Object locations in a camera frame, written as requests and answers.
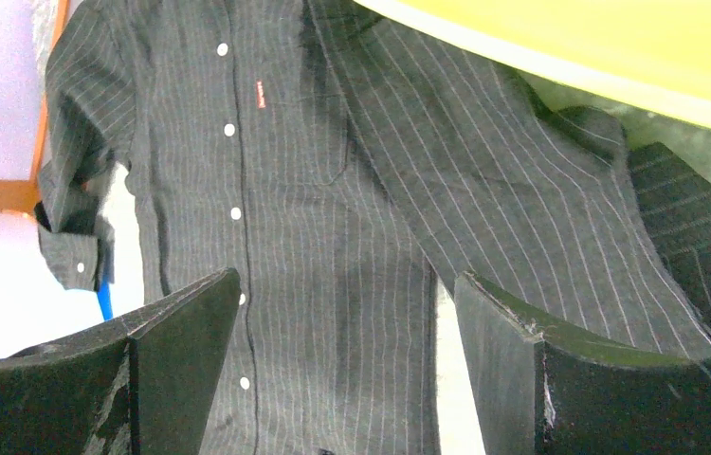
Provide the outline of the black pinstriped shirt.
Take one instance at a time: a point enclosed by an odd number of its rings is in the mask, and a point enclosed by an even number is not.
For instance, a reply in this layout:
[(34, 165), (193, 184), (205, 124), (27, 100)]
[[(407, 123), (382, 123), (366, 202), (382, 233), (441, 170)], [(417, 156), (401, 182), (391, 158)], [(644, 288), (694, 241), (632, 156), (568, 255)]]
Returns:
[(109, 245), (119, 164), (145, 302), (217, 270), (240, 313), (203, 454), (436, 454), (436, 287), (473, 271), (600, 336), (711, 356), (711, 185), (591, 106), (352, 1), (85, 1), (46, 67), (40, 249)]

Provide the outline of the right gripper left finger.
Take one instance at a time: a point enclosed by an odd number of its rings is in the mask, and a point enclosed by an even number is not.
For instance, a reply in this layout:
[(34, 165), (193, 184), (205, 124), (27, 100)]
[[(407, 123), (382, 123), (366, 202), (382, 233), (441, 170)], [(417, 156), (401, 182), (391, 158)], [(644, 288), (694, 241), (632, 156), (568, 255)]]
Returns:
[(0, 359), (0, 454), (195, 454), (241, 294), (228, 268)]

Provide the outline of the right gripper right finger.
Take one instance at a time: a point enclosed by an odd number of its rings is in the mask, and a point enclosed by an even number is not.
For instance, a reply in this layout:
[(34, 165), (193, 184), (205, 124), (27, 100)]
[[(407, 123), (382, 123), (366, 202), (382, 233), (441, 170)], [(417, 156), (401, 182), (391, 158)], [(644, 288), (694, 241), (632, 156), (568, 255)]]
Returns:
[(711, 358), (598, 336), (472, 273), (454, 302), (489, 454), (711, 454)]

